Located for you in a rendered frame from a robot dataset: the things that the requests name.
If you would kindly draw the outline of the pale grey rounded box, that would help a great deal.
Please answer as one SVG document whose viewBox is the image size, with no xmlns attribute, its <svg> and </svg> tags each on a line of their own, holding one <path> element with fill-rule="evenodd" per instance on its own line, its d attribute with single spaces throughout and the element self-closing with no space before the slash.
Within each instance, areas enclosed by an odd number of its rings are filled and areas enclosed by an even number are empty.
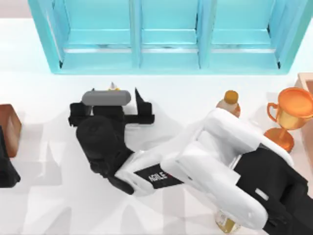
<svg viewBox="0 0 313 235">
<path fill-rule="evenodd" d="M 125 106 L 131 101 L 127 90 L 88 91 L 82 96 L 82 102 L 88 106 Z"/>
</svg>

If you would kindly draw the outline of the light blue rack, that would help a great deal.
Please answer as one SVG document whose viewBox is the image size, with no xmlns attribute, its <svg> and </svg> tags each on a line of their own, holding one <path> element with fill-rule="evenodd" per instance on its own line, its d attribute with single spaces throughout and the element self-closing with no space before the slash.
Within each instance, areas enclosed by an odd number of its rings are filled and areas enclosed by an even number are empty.
<svg viewBox="0 0 313 235">
<path fill-rule="evenodd" d="M 28 0 L 54 74 L 286 74 L 313 0 Z"/>
</svg>

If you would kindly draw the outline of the brown block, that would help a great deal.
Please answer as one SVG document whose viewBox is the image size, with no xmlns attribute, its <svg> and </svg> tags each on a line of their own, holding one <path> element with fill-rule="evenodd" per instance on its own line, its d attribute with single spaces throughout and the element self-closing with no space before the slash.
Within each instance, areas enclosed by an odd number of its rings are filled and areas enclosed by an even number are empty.
<svg viewBox="0 0 313 235">
<path fill-rule="evenodd" d="M 11 104 L 0 104 L 0 126 L 10 158 L 17 155 L 22 123 Z"/>
</svg>

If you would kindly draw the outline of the brown-capped bottle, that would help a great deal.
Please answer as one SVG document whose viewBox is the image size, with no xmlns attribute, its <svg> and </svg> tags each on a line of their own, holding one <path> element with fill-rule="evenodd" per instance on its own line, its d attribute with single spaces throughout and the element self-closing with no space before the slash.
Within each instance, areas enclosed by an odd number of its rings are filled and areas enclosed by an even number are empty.
<svg viewBox="0 0 313 235">
<path fill-rule="evenodd" d="M 219 101 L 216 107 L 224 109 L 239 118 L 241 114 L 241 108 L 238 103 L 238 99 L 239 95 L 236 91 L 228 90 L 225 92 L 223 99 Z"/>
</svg>

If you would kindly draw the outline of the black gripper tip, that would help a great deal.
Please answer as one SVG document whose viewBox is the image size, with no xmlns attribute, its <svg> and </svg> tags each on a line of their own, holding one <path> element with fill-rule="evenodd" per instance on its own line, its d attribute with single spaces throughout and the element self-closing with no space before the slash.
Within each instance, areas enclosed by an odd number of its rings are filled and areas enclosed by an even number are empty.
<svg viewBox="0 0 313 235">
<path fill-rule="evenodd" d="M 4 140 L 2 127 L 0 126 L 0 188 L 12 188 L 21 177 L 12 165 Z"/>
</svg>

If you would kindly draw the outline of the yellow bottle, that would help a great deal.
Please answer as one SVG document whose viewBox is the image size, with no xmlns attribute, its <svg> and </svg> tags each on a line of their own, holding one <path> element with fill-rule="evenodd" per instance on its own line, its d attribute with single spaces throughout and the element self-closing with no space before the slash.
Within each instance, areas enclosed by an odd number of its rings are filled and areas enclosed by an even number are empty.
<svg viewBox="0 0 313 235">
<path fill-rule="evenodd" d="M 241 228 L 239 224 L 229 219 L 222 211 L 217 211 L 215 222 L 225 234 L 235 233 Z"/>
</svg>

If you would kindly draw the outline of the orange gold trophy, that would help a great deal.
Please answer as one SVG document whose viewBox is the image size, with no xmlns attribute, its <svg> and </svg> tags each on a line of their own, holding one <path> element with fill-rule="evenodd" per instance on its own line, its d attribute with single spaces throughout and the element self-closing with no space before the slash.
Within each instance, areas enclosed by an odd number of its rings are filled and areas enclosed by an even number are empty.
<svg viewBox="0 0 313 235">
<path fill-rule="evenodd" d="M 291 152 L 294 139 L 289 131 L 302 128 L 313 118 L 313 95 L 298 87 L 283 89 L 278 95 L 278 103 L 267 104 L 267 115 L 279 127 L 268 129 L 264 135 Z"/>
</svg>

